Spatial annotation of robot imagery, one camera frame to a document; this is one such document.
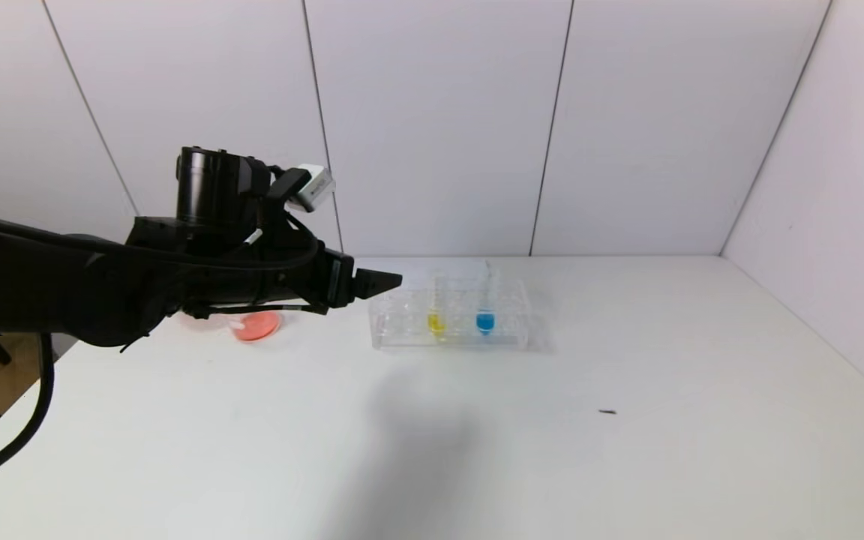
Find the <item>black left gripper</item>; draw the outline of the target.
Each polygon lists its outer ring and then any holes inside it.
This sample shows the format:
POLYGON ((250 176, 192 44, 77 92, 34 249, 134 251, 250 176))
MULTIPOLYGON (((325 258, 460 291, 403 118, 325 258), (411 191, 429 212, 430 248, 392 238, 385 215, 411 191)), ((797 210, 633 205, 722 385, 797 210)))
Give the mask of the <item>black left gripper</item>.
POLYGON ((271 301, 292 311, 326 314, 353 303, 354 297, 370 299, 395 290, 404 281, 401 274, 367 268, 358 268, 353 277, 353 264, 353 257, 319 241, 308 263, 275 277, 271 301))

